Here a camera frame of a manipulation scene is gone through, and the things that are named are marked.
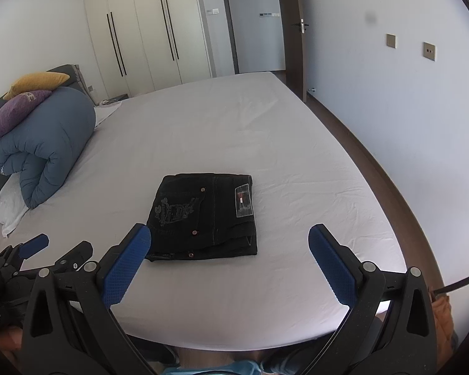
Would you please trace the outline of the black jeans pant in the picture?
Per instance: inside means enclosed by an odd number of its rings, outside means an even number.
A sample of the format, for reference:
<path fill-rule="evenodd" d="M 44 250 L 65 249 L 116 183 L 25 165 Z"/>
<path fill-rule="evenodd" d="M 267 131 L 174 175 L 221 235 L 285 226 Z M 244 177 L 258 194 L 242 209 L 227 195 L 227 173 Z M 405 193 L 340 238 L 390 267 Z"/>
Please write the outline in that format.
<path fill-rule="evenodd" d="M 252 177 L 229 173 L 168 175 L 146 225 L 154 261 L 196 261 L 257 254 Z"/>

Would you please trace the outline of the white pillow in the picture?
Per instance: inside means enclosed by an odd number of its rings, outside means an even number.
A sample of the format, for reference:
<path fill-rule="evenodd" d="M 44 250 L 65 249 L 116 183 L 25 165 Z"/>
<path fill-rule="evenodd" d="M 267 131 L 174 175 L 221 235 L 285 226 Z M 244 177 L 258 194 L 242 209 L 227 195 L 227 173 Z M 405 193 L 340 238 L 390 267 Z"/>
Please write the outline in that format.
<path fill-rule="evenodd" d="M 7 238 L 28 212 L 20 186 L 20 174 L 12 174 L 0 191 L 1 235 Z"/>

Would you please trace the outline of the blue rolled duvet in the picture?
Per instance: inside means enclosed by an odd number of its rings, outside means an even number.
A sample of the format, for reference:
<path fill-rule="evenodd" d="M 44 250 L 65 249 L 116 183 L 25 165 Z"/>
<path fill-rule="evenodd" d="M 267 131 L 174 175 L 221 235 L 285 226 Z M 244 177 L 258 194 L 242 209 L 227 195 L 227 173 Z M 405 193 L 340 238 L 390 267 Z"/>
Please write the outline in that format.
<path fill-rule="evenodd" d="M 95 108 L 83 92 L 59 87 L 0 139 L 0 174 L 20 174 L 33 209 L 64 185 L 95 130 Z"/>

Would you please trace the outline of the purple pillow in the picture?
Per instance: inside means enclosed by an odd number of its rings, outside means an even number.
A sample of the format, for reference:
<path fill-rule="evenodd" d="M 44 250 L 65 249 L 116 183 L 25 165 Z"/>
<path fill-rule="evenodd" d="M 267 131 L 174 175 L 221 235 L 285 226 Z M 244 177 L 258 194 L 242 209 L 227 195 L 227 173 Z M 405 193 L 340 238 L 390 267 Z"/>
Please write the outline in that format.
<path fill-rule="evenodd" d="M 24 92 L 8 100 L 0 108 L 0 138 L 18 126 L 51 94 L 52 91 L 38 90 Z"/>

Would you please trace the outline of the yellow pillow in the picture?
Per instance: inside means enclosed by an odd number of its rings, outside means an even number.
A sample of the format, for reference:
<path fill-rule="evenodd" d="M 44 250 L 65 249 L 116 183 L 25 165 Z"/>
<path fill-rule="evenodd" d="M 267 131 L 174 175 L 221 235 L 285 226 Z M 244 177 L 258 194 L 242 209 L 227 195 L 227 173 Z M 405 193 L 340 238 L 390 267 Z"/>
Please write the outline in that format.
<path fill-rule="evenodd" d="M 24 92 L 39 90 L 52 92 L 69 79 L 69 75 L 60 72 L 35 72 L 27 74 L 12 83 L 3 99 L 8 101 Z"/>

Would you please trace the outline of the white bed sheet mattress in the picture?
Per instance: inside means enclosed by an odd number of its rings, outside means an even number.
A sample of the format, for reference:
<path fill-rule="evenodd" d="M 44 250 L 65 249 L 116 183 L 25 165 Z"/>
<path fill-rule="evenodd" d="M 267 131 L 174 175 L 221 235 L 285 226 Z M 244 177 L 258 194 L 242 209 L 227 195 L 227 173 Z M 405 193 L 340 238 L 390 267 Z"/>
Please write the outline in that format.
<path fill-rule="evenodd" d="M 357 166 L 269 73 L 123 102 L 0 249 L 45 234 L 25 268 L 83 240 L 100 259 L 136 223 L 150 228 L 150 256 L 113 313 L 126 332 L 173 346 L 267 350 L 335 330 L 346 307 L 309 250 L 316 224 L 361 260 L 406 268 Z"/>

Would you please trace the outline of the cream wardrobe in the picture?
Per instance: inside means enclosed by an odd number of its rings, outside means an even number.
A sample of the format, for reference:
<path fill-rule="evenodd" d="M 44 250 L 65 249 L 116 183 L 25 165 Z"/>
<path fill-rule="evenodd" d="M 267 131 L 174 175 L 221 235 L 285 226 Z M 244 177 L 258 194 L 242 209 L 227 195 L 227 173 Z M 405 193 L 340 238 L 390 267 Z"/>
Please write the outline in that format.
<path fill-rule="evenodd" d="M 199 0 L 83 0 L 110 98 L 211 78 Z"/>

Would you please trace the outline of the dark brown door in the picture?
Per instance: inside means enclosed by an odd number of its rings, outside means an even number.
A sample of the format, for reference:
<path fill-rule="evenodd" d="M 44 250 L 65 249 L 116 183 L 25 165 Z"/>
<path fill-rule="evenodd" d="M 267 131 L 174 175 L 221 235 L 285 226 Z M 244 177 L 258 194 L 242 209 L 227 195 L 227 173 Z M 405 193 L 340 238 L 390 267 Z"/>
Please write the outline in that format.
<path fill-rule="evenodd" d="M 301 0 L 224 0 L 237 74 L 270 71 L 307 100 Z"/>

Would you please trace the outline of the right wall socket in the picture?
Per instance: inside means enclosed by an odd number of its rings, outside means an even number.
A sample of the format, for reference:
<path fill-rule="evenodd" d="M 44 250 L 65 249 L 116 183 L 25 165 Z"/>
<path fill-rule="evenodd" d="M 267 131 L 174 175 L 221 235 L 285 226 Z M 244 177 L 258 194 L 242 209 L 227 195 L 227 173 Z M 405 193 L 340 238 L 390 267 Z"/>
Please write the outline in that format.
<path fill-rule="evenodd" d="M 436 61 L 436 46 L 430 43 L 423 43 L 423 57 L 431 60 L 433 62 Z"/>

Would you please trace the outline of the wall socket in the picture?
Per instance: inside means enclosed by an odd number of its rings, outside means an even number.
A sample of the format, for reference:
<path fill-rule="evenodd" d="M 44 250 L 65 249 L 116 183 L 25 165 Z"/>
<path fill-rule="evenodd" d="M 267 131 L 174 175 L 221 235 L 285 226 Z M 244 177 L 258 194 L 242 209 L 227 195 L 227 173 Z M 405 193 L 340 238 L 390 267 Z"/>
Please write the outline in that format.
<path fill-rule="evenodd" d="M 386 46 L 396 49 L 397 47 L 397 38 L 396 35 L 393 34 L 387 34 L 386 35 Z"/>
<path fill-rule="evenodd" d="M 433 62 L 436 61 L 436 46 L 430 43 L 423 43 L 423 57 L 431 60 Z"/>

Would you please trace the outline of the left wall socket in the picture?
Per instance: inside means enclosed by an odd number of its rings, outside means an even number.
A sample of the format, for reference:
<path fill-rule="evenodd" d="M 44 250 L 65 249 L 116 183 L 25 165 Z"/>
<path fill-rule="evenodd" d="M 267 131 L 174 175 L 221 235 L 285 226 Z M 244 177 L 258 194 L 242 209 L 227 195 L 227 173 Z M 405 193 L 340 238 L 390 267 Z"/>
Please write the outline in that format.
<path fill-rule="evenodd" d="M 387 34 L 386 35 L 386 46 L 396 49 L 397 47 L 397 38 L 396 35 L 393 34 Z"/>

